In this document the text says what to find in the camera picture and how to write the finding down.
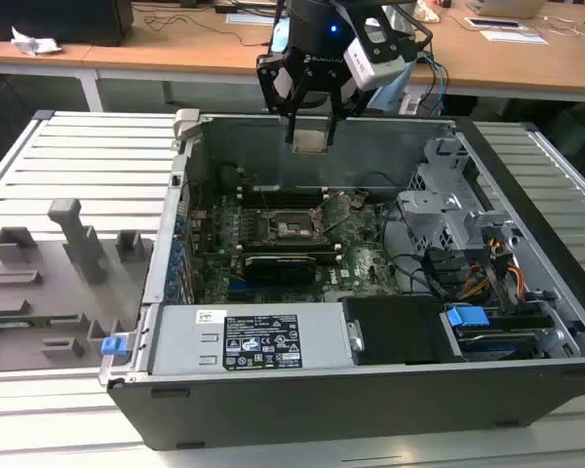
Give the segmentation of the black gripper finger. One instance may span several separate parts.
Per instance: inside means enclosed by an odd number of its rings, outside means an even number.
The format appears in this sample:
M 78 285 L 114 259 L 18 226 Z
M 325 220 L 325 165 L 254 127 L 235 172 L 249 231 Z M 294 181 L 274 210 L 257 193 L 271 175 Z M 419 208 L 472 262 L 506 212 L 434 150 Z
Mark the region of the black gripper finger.
M 267 110 L 288 119 L 285 143 L 292 144 L 296 115 L 302 102 L 302 73 L 295 53 L 265 54 L 256 58 L 256 75 Z
M 352 89 L 351 95 L 344 99 L 342 88 Z M 353 80 L 349 80 L 343 86 L 336 87 L 330 93 L 331 115 L 326 126 L 326 146 L 333 145 L 337 124 L 349 117 L 359 116 L 371 100 L 370 91 L 361 91 Z

